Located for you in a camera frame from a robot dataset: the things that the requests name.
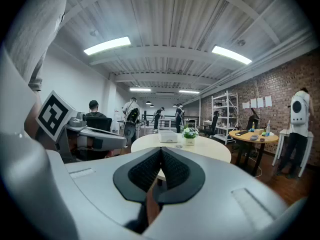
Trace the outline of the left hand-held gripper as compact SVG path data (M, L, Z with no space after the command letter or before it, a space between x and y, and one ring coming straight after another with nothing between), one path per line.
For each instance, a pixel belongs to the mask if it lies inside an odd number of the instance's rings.
M127 139L122 135L86 127L86 115L78 112L54 90L43 103L36 121L53 140L64 163L79 161L70 151L68 130L78 133L78 150L116 150L127 145Z

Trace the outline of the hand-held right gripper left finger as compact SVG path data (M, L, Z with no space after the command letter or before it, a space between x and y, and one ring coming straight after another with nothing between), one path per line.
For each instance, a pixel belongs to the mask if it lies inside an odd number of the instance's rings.
M47 152L53 177L76 227L106 223L125 225L139 215L149 220L153 203L150 190L143 203L126 200L115 187L114 172L141 157L150 148L112 158L65 164L52 150Z

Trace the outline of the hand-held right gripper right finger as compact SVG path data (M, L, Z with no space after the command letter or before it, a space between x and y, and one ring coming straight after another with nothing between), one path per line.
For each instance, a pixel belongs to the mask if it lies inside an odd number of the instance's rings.
M288 206L261 181L225 161L177 149L205 173L201 190L165 205L149 226L155 240L276 240Z

